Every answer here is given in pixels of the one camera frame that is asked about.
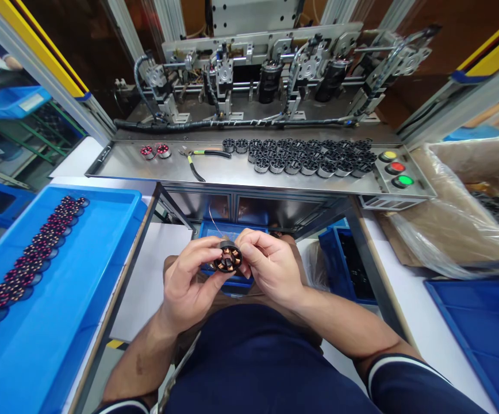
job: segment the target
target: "navy blue shirt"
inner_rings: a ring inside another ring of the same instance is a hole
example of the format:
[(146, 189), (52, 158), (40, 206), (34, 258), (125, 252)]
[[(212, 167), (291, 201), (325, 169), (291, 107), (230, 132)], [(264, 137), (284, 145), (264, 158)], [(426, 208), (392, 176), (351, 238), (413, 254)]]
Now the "navy blue shirt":
[[(365, 385), (370, 398), (277, 311), (236, 305), (215, 313), (204, 325), (164, 412), (485, 413), (433, 368), (406, 355), (380, 356)], [(133, 400), (100, 412), (148, 411)]]

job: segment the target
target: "pliers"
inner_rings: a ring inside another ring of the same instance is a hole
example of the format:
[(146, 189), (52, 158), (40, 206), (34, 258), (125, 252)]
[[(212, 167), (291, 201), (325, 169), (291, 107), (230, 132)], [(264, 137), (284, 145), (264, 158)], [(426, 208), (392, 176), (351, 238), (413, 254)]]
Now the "pliers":
[(194, 176), (198, 179), (200, 182), (205, 182), (204, 178), (198, 174), (196, 171), (196, 167), (194, 167), (194, 164), (192, 163), (192, 155), (219, 155), (223, 156), (225, 158), (232, 158), (232, 154), (226, 152), (226, 151), (218, 151), (216, 149), (204, 149), (203, 151), (192, 151), (185, 147), (184, 145), (182, 146), (182, 150), (179, 150), (179, 152), (184, 155), (185, 157), (188, 158), (188, 162), (190, 163), (190, 169), (192, 170), (192, 173)]

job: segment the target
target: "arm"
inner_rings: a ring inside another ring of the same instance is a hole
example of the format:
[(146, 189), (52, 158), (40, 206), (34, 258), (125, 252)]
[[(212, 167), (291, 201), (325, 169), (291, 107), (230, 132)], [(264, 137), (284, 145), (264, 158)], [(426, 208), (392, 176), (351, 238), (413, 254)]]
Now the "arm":
[(250, 229), (244, 230), (236, 243), (244, 255), (244, 275), (253, 273), (262, 291), (351, 358), (363, 380), (370, 363), (381, 354), (400, 353), (421, 359), (372, 312), (342, 297), (303, 286), (287, 243)]
[(117, 400), (141, 397), (149, 406), (158, 399), (179, 333), (201, 321), (223, 283), (233, 273), (215, 273), (205, 283), (193, 278), (202, 263), (221, 256), (215, 248), (218, 237), (191, 241), (164, 277), (164, 300), (158, 311), (129, 345), (112, 371), (102, 405)]

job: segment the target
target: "cardboard box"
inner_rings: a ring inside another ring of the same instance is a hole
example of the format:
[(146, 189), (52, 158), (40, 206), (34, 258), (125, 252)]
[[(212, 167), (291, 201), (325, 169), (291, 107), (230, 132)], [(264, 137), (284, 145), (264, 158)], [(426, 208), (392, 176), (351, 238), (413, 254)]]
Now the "cardboard box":
[(412, 156), (438, 197), (377, 213), (400, 262), (449, 277), (499, 274), (499, 225), (463, 184), (487, 182), (499, 192), (499, 138), (427, 144)]

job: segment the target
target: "blue bin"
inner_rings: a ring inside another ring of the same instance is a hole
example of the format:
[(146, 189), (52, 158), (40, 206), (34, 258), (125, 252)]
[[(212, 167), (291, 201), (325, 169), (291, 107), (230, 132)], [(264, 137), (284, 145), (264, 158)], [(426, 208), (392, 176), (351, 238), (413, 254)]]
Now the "blue bin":
[(42, 86), (16, 86), (0, 89), (0, 119), (23, 119), (50, 101)]
[(68, 195), (90, 205), (32, 296), (0, 322), (0, 413), (62, 411), (147, 209), (138, 191), (47, 186), (0, 239), (0, 283)]
[[(253, 230), (260, 230), (263, 233), (268, 233), (266, 227), (221, 223), (219, 221), (216, 221), (216, 224), (217, 226), (215, 226), (212, 221), (204, 220), (201, 227), (199, 228), (198, 238), (207, 236), (217, 236), (219, 238), (222, 238), (223, 235), (225, 235), (228, 236), (228, 238), (232, 241), (235, 241), (239, 234), (242, 233), (245, 228), (251, 228)], [(213, 270), (211, 269), (211, 267), (209, 267), (208, 264), (202, 266), (202, 271), (209, 276), (213, 274)], [(240, 297), (246, 295), (253, 284), (253, 277), (246, 279), (243, 276), (234, 275), (225, 282), (225, 284), (221, 288), (221, 291), (228, 296)]]
[(368, 280), (363, 281), (354, 274), (358, 270), (366, 276), (360, 256), (352, 255), (348, 266), (348, 259), (343, 251), (340, 236), (346, 243), (355, 244), (351, 230), (345, 227), (329, 227), (327, 231), (318, 236), (320, 247), (324, 253), (324, 264), (330, 291), (353, 302), (378, 305)]
[(499, 411), (499, 280), (424, 285)]

